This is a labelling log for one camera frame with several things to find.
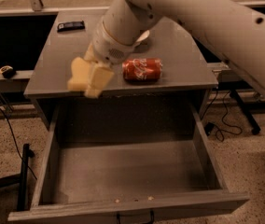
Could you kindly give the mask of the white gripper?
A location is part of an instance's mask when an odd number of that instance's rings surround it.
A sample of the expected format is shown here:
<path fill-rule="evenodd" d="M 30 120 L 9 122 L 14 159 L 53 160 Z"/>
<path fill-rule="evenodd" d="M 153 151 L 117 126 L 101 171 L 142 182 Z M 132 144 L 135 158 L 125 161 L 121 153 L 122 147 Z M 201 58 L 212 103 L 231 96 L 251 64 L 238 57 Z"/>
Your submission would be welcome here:
<path fill-rule="evenodd" d="M 134 51 L 140 31 L 138 21 L 100 19 L 84 55 L 85 62 L 93 68 L 84 92 L 87 98 L 98 98 L 114 76 L 109 66 L 98 64 L 124 62 Z"/>

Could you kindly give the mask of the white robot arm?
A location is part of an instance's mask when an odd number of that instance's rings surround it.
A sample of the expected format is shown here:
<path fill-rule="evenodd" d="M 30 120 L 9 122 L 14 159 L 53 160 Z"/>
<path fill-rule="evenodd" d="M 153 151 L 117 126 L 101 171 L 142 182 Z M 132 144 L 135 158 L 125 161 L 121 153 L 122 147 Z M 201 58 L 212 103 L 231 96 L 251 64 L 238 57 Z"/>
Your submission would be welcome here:
<path fill-rule="evenodd" d="M 167 17 L 265 97 L 265 15 L 231 0 L 114 0 L 85 58 L 119 64 L 141 33 Z"/>

